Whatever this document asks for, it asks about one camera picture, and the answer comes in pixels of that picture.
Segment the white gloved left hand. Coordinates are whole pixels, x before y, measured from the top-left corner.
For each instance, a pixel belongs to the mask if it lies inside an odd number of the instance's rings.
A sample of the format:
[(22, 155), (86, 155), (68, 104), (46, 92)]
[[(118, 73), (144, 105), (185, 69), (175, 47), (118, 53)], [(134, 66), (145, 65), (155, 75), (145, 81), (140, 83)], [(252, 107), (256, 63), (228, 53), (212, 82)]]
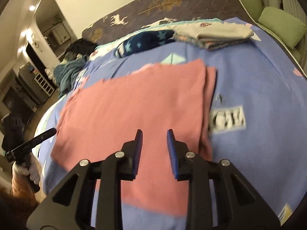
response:
[(19, 165), (16, 162), (12, 165), (12, 180), (14, 182), (26, 181), (29, 177), (34, 184), (38, 185), (40, 182), (40, 174), (36, 165), (37, 159), (30, 153), (30, 166), (27, 167), (25, 163)]

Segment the peach quilted sleeve forearm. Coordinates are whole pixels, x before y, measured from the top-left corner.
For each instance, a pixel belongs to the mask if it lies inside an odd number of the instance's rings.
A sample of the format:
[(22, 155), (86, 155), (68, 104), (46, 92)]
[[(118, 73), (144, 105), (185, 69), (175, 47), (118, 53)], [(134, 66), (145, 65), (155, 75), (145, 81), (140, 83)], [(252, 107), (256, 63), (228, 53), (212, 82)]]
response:
[(16, 170), (12, 171), (12, 195), (17, 199), (21, 199), (27, 206), (33, 207), (41, 204), (46, 198), (42, 189), (37, 193), (32, 193), (26, 176)]

